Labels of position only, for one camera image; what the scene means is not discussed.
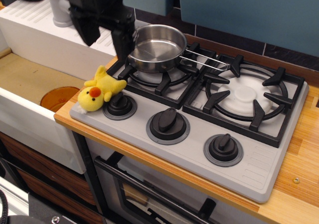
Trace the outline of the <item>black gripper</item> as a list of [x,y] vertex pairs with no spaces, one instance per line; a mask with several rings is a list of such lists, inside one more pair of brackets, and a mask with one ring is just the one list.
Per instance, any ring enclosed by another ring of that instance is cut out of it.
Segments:
[[87,46],[100,37],[99,27],[111,32],[119,61],[125,61],[135,49],[136,29],[130,10],[123,0],[68,0],[70,17]]

